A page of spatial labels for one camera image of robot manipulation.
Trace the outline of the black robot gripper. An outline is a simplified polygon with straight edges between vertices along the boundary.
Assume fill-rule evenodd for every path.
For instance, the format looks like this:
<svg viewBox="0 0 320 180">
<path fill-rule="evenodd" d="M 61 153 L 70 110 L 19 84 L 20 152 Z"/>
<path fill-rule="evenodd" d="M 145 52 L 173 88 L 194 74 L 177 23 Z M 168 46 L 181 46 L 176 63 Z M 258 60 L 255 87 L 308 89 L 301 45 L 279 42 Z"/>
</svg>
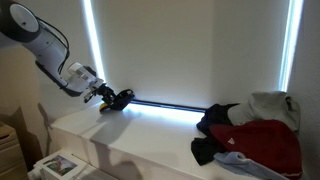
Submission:
<svg viewBox="0 0 320 180">
<path fill-rule="evenodd" d="M 89 102 L 93 96 L 100 95 L 107 107 L 112 108 L 115 104 L 114 100 L 122 97 L 121 93 L 115 94 L 105 83 L 102 83 L 98 88 L 90 86 L 89 89 L 90 91 L 84 96 L 85 103 Z"/>
</svg>

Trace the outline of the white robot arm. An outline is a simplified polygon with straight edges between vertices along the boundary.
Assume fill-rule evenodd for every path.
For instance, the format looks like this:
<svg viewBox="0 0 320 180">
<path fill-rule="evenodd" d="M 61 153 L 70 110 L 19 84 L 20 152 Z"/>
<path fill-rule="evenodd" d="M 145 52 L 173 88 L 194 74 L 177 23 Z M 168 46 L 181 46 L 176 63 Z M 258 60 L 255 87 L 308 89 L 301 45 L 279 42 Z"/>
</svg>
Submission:
<svg viewBox="0 0 320 180">
<path fill-rule="evenodd" d="M 93 96 L 100 95 L 104 103 L 100 110 L 122 110 L 126 101 L 107 87 L 96 72 L 88 66 L 73 63 L 68 71 L 71 76 L 61 76 L 65 61 L 70 55 L 69 47 L 49 29 L 49 24 L 38 18 L 31 10 L 14 0 L 0 0 L 0 48 L 22 45 L 35 57 L 35 64 L 60 89 L 71 97 L 84 96 L 87 103 Z"/>
</svg>

